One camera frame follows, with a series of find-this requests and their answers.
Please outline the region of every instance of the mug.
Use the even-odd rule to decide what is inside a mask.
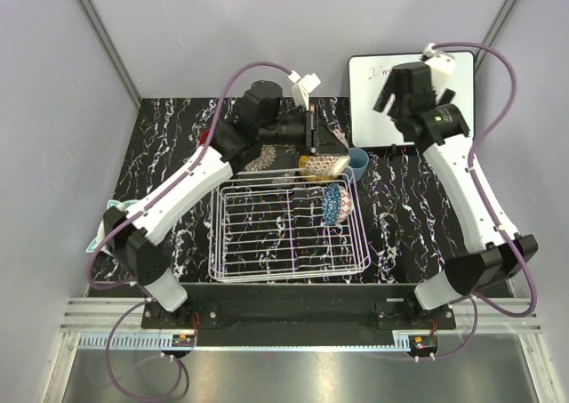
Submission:
[[[301,156],[299,168],[304,169],[301,174],[309,181],[329,181],[336,178],[348,162],[348,156]]]
[[[367,155],[361,148],[350,148],[348,149],[349,155],[349,167],[350,169],[346,169],[348,174],[352,174],[354,181],[358,182],[364,176],[365,168],[367,167],[368,163],[370,162],[370,157]]]

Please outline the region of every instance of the whiteboard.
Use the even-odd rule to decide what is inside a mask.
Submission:
[[[456,70],[446,87],[456,92],[453,99],[462,112],[471,134],[474,131],[474,55],[472,52],[453,52]],[[395,65],[419,60],[418,53],[354,56],[348,62],[349,106],[352,143],[355,147],[386,147],[413,145],[404,142],[387,115],[389,108],[380,113],[373,110],[380,90]]]

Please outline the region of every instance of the dish rack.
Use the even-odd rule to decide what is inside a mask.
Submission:
[[[299,176],[300,171],[239,173],[212,191],[209,273],[214,280],[347,276],[370,265],[353,176],[309,181],[316,176]],[[331,183],[348,190],[354,207],[345,222],[328,226],[322,196]]]

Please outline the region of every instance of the white wall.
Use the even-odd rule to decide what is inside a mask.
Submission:
[[[316,71],[317,94],[348,95],[350,56],[481,40],[502,0],[93,1],[142,96],[185,97],[218,95],[253,60]]]
[[[75,0],[0,16],[0,394],[32,402],[136,111]]]
[[[517,101],[481,155],[502,206],[520,231],[533,233],[540,245],[531,262],[539,289],[538,316],[567,397],[568,21],[567,0],[520,1],[497,43],[517,70]],[[496,116],[508,89],[503,67],[496,60],[485,62],[477,80],[481,127]]]

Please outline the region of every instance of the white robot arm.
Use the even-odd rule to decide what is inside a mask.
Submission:
[[[405,140],[415,143],[443,183],[468,251],[445,260],[441,272],[415,287],[414,298],[419,305],[416,308],[426,311],[517,273],[516,257],[504,241],[502,232],[515,242],[526,260],[537,251],[533,235],[522,237],[518,234],[474,158],[472,168],[500,219],[499,230],[483,204],[468,163],[472,146],[470,131],[460,110],[451,103],[454,92],[445,90],[446,81],[454,72],[454,57],[433,51],[432,45],[427,46],[421,61],[392,69],[373,107],[381,112],[395,97],[389,116]]]
[[[106,235],[116,233],[108,242],[111,253],[166,310],[177,310],[188,295],[158,245],[199,199],[257,158],[261,144],[295,145],[306,155],[347,154],[324,124],[318,106],[309,105],[318,77],[292,73],[290,78],[295,109],[279,115],[281,87],[269,81],[254,83],[236,101],[230,120],[218,123],[210,147],[199,147],[180,170],[127,212],[110,207],[103,215]]]

